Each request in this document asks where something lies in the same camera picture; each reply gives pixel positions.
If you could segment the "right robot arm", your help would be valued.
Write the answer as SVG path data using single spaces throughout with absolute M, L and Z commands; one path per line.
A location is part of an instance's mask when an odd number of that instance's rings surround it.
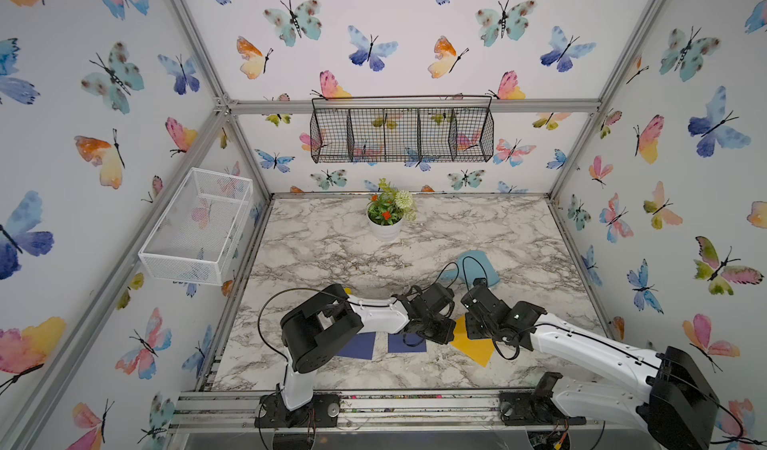
M 549 372 L 538 388 L 565 417 L 584 417 L 641 430 L 665 449 L 709 449 L 716 445 L 760 445 L 747 433 L 746 415 L 720 403 L 692 357 L 669 346 L 663 352 L 627 345 L 580 328 L 527 301 L 508 305 L 491 290 L 487 270 L 467 272 L 466 256 L 457 264 L 467 287 L 461 304 L 471 339 L 513 350 L 510 361 L 527 350 L 576 364 L 599 376 L 583 382 Z

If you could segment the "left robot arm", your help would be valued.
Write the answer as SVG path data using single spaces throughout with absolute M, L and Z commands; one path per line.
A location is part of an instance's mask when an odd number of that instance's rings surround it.
M 386 299 L 360 298 L 339 283 L 304 290 L 310 298 L 280 320 L 282 346 L 262 339 L 286 360 L 286 367 L 276 390 L 260 399 L 256 418 L 260 428 L 334 425 L 338 414 L 322 413 L 338 408 L 340 398 L 315 394 L 317 375 L 361 335 L 395 335 L 403 347 L 417 350 L 428 341 L 446 345 L 455 338 L 455 294 L 449 283 L 440 280 L 427 287 L 413 285 Z

